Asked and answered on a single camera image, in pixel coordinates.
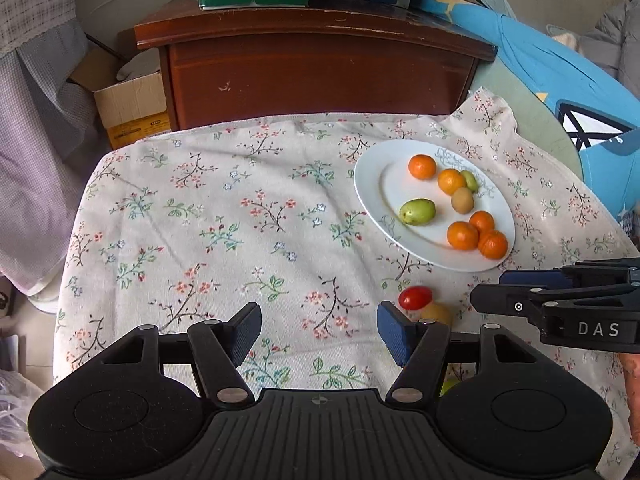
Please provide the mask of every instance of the green fruit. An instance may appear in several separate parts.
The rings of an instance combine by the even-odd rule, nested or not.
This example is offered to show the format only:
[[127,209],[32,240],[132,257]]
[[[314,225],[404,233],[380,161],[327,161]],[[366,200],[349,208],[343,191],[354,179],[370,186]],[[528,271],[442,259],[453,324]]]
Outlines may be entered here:
[[415,198],[400,208],[399,216],[403,224],[425,225],[436,216],[436,205],[426,198]]
[[471,192],[472,193],[477,193],[478,192],[478,181],[474,177],[474,174],[471,173],[470,171],[467,171],[467,170],[460,171],[460,173],[462,174],[463,177],[465,177],[466,186],[471,190]]
[[443,396],[444,394],[446,394],[456,384],[460,384],[460,381],[457,380],[455,377],[452,377],[452,378],[447,379],[446,381],[444,381],[444,383],[442,385],[442,389],[440,390],[440,396]]

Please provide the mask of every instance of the human hand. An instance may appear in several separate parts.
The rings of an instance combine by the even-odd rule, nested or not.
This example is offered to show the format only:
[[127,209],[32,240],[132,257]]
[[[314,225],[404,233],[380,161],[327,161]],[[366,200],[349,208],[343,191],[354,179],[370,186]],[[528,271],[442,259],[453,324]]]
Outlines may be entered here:
[[640,354],[618,354],[625,373],[631,438],[640,446]]

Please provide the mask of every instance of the red cherry tomato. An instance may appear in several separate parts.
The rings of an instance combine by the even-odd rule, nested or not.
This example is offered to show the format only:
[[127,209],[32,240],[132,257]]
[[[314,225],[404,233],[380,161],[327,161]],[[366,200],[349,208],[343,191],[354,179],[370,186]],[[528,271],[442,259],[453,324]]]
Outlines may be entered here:
[[403,290],[398,297],[400,308],[405,310],[420,310],[433,300],[433,293],[428,286],[410,286]]

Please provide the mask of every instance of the white plate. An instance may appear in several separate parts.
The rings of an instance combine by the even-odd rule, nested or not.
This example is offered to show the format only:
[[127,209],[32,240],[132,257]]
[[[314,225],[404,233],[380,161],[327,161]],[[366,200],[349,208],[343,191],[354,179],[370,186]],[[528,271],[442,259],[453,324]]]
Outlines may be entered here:
[[[467,215],[456,213],[451,198],[438,187],[437,176],[417,180],[407,165],[412,156],[431,155],[438,172],[446,168],[469,170],[478,181],[474,195],[476,206]],[[419,140],[388,140],[369,148],[358,160],[353,180],[364,209],[380,230],[404,250],[421,260],[444,269],[481,272],[493,269],[504,259],[489,260],[479,251],[458,251],[447,242],[447,229],[456,221],[467,221],[475,211],[488,211],[494,216],[495,228],[509,241],[507,255],[513,249],[516,229],[507,201],[495,184],[471,162],[457,153]],[[405,202],[428,198],[436,205],[436,217],[425,226],[407,226],[398,218]]]

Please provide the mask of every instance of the yellow fruit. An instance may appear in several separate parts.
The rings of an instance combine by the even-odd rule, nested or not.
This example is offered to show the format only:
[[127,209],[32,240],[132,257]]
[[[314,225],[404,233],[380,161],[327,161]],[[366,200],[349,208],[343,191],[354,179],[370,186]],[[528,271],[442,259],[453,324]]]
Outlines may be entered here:
[[456,377],[451,377],[442,383],[442,389],[440,390],[440,396],[446,394],[450,389],[452,389],[456,384],[460,384],[460,381]]
[[419,310],[416,319],[435,319],[437,322],[443,323],[447,326],[451,326],[453,324],[453,314],[449,311],[449,309],[434,301],[431,301],[426,307],[422,310]]

